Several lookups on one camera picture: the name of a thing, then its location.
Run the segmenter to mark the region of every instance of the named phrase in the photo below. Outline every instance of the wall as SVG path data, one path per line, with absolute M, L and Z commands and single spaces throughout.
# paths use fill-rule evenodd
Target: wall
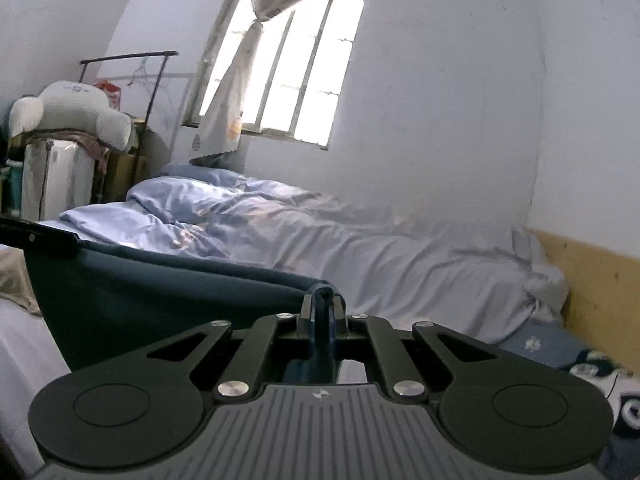
M 0 0 L 0 98 L 77 80 L 81 59 L 105 53 L 127 1 Z
M 640 0 L 542 0 L 533 228 L 640 257 Z
M 151 121 L 153 169 L 175 133 L 172 157 L 186 161 L 188 78 L 222 1 L 130 0 L 111 40 L 110 54 L 180 51 Z M 124 81 L 135 67 L 102 75 Z M 245 172 L 431 219 L 523 222 L 542 79 L 539 0 L 366 0 L 329 150 L 253 138 Z M 142 112 L 148 89 L 135 89 Z

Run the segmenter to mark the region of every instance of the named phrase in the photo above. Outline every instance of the teal container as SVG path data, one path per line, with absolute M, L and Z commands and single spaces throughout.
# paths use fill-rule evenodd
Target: teal container
M 15 218 L 20 218 L 20 204 L 22 204 L 22 166 L 23 162 L 8 160 L 10 168 L 8 186 L 5 186 L 4 211 Z

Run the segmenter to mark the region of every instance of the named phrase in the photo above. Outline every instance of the beige fabric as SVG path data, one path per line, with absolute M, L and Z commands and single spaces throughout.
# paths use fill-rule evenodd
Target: beige fabric
M 30 314 L 42 315 L 20 249 L 8 247 L 0 251 L 0 298 L 17 303 Z
M 238 148 L 242 130 L 242 101 L 262 35 L 262 22 L 270 20 L 299 1 L 301 0 L 252 0 L 256 20 L 240 43 L 207 113 L 200 121 L 189 153 L 190 160 L 232 152 Z

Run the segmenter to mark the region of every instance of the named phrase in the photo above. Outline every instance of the suitcase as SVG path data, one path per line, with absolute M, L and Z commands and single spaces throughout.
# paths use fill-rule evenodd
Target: suitcase
M 56 220 L 68 209 L 91 203 L 95 161 L 70 140 L 42 140 L 24 152 L 22 218 Z

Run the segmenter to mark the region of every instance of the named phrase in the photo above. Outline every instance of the ribbed surface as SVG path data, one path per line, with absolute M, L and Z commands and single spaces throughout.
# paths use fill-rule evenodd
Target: ribbed surface
M 87 480 L 116 475 L 50 465 L 35 478 Z M 371 384 L 268 386 L 254 402 L 219 408 L 185 450 L 117 478 L 603 480 L 590 466 L 546 477 L 489 468 L 449 444 L 423 408 L 389 402 Z

